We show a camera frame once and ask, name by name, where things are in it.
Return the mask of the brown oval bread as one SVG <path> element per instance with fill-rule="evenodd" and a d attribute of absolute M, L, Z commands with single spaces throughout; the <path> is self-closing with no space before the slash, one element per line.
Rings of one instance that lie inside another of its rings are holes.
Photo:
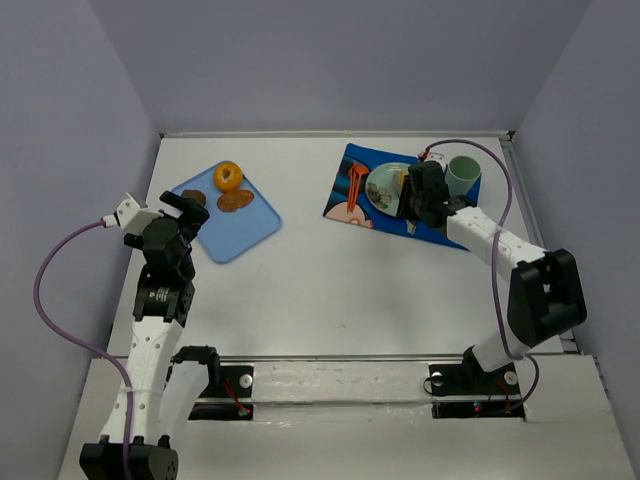
<path fill-rule="evenodd" d="M 247 189 L 234 189 L 223 193 L 217 200 L 217 208 L 226 213 L 235 212 L 248 206 L 255 194 Z"/>

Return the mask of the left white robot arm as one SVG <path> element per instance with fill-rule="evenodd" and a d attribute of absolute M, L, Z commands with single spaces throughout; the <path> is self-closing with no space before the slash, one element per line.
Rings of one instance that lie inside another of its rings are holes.
<path fill-rule="evenodd" d="M 209 218 L 205 197 L 165 191 L 160 199 L 179 215 L 153 211 L 128 195 L 102 219 L 123 231 L 125 245 L 142 252 L 144 265 L 126 375 L 98 441 L 80 453 L 89 479 L 176 478 L 176 433 L 200 393 L 220 380 L 215 348 L 177 345 L 195 295 L 191 243 Z"/>

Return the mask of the silver metal tongs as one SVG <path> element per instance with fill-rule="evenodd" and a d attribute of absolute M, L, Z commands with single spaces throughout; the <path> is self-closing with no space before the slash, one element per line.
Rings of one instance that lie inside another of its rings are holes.
<path fill-rule="evenodd" d="M 406 220 L 405 223 L 406 223 L 407 233 L 409 235 L 414 235 L 417 228 L 416 223 L 409 220 Z"/>

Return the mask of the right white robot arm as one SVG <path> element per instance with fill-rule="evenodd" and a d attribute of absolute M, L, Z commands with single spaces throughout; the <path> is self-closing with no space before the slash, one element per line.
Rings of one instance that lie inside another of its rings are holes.
<path fill-rule="evenodd" d="M 533 245 L 494 222 L 468 197 L 451 196 L 438 162 L 409 167 L 398 216 L 425 224 L 483 260 L 491 268 L 493 289 L 499 278 L 509 286 L 506 309 L 494 298 L 497 331 L 464 352 L 461 363 L 443 375 L 445 386 L 474 387 L 586 320 L 574 256 L 565 249 L 549 251 Z"/>

